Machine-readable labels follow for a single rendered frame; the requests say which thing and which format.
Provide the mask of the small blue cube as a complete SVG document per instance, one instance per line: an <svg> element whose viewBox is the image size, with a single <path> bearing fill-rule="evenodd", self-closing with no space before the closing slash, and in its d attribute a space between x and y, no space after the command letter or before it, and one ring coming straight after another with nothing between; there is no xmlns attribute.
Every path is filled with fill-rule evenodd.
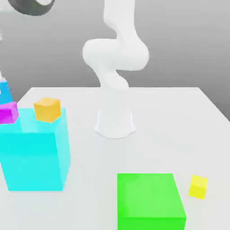
<svg viewBox="0 0 230 230"><path fill-rule="evenodd" d="M12 95L7 81L0 82L0 105L12 102Z"/></svg>

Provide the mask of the small magenta cube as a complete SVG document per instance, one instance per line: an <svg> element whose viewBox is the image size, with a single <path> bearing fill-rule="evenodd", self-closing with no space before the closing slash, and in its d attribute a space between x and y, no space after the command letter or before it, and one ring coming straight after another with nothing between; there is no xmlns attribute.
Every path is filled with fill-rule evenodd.
<svg viewBox="0 0 230 230"><path fill-rule="evenodd" d="M19 117L16 102L0 104L0 124L14 124Z"/></svg>

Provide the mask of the small orange cube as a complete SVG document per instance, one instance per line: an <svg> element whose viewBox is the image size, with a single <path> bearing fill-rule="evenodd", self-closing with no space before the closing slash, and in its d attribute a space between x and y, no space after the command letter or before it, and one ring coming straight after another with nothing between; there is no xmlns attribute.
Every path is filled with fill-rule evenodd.
<svg viewBox="0 0 230 230"><path fill-rule="evenodd" d="M53 123L61 116L59 99L44 97L34 103L34 109L38 121Z"/></svg>

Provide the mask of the small yellow cube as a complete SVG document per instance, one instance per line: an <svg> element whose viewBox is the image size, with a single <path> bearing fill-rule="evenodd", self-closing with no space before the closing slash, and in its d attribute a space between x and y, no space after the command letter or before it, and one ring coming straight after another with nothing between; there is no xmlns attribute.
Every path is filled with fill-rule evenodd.
<svg viewBox="0 0 230 230"><path fill-rule="evenodd" d="M189 188L189 196L204 199L207 190L208 179L193 175Z"/></svg>

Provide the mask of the large cyan box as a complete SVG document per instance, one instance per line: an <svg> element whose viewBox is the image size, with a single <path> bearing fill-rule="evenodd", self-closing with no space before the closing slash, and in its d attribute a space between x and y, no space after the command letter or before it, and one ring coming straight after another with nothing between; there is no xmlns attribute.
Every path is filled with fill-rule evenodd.
<svg viewBox="0 0 230 230"><path fill-rule="evenodd" d="M71 162L66 110L53 123L19 109L14 124L0 124L0 164L9 191L62 191Z"/></svg>

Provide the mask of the large green box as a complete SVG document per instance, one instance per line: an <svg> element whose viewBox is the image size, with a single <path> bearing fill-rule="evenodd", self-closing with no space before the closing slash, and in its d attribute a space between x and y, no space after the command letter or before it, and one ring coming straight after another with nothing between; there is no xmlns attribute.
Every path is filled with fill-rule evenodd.
<svg viewBox="0 0 230 230"><path fill-rule="evenodd" d="M186 213L171 173L117 175L118 230L185 230Z"/></svg>

